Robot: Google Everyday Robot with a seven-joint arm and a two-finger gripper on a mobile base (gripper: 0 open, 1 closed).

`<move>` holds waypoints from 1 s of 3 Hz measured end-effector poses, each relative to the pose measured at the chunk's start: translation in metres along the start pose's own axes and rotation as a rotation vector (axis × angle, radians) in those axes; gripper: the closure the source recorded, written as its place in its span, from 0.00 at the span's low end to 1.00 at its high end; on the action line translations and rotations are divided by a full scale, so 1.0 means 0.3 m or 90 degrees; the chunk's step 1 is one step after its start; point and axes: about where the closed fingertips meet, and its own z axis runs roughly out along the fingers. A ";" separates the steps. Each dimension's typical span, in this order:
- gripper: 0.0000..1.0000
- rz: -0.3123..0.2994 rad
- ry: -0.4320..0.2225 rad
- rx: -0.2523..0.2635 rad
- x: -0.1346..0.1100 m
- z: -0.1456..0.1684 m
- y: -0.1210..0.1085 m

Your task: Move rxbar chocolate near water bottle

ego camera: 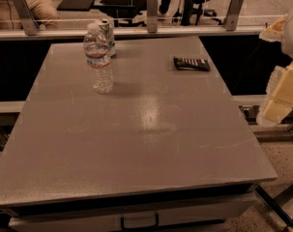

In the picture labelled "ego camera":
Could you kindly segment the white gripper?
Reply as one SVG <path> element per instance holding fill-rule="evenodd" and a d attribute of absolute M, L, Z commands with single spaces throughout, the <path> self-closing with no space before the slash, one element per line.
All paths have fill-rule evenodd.
<path fill-rule="evenodd" d="M 266 42 L 280 42 L 286 14 L 268 25 L 260 34 L 259 38 Z M 281 72 L 276 90 L 273 93 L 275 102 L 286 106 L 293 106 L 293 65 L 286 67 Z"/>

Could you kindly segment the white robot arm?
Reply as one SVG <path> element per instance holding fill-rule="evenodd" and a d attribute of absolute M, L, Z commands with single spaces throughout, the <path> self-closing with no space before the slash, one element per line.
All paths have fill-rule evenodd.
<path fill-rule="evenodd" d="M 267 42 L 280 42 L 281 51 L 292 58 L 287 67 L 275 67 L 267 84 L 265 99 L 259 106 L 257 124 L 273 127 L 280 124 L 293 109 L 293 8 L 267 26 L 259 38 Z"/>

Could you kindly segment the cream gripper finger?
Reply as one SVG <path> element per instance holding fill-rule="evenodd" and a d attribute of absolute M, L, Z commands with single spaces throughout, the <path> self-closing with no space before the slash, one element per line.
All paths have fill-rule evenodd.
<path fill-rule="evenodd" d="M 292 107 L 285 103 L 269 101 L 263 111 L 263 117 L 279 124 L 291 111 Z"/>

